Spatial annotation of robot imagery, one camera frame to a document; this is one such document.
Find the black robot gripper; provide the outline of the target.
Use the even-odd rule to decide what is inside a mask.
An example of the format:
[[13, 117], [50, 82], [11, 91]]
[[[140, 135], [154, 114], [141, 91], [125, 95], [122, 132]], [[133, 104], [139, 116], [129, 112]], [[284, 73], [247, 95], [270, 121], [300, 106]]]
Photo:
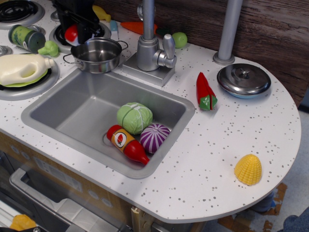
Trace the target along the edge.
[[87, 40], [101, 33], [99, 19], [92, 6], [94, 0], [53, 0], [61, 24], [59, 38], [62, 44], [66, 42], [64, 34], [68, 27], [77, 24], [78, 43], [84, 44]]

